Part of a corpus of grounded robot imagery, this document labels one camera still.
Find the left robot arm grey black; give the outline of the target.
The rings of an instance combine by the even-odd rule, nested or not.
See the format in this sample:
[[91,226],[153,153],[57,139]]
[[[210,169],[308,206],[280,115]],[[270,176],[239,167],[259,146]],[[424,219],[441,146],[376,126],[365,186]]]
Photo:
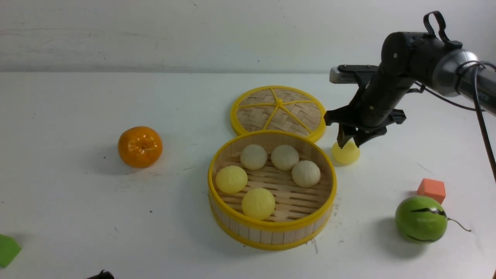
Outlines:
[[110,271],[102,270],[101,272],[99,272],[99,274],[96,274],[92,277],[88,277],[87,279],[115,279],[115,277]]

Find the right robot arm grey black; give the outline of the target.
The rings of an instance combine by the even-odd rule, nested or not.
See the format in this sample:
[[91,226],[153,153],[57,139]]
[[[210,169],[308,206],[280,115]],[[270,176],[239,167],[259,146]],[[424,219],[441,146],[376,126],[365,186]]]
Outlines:
[[358,90],[348,105],[326,111],[325,124],[339,125],[336,141],[340,148],[349,140],[361,146],[385,135],[387,126],[406,120],[396,106],[414,83],[444,97],[460,94],[469,99],[474,99],[477,87],[482,108],[494,114],[495,73],[481,68],[473,78],[478,63],[478,57],[459,42],[443,42],[427,33],[391,33],[383,42],[378,66],[339,65],[331,69],[331,83],[357,84]]

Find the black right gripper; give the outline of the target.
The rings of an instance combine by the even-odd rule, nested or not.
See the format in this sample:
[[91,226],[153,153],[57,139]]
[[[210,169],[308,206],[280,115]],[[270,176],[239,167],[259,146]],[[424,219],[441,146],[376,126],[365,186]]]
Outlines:
[[344,148],[351,139],[360,148],[367,141],[385,135],[387,126],[401,125],[407,117],[396,106],[406,93],[406,77],[378,71],[366,86],[358,89],[348,105],[326,111],[326,125],[339,124],[336,140],[339,148]]

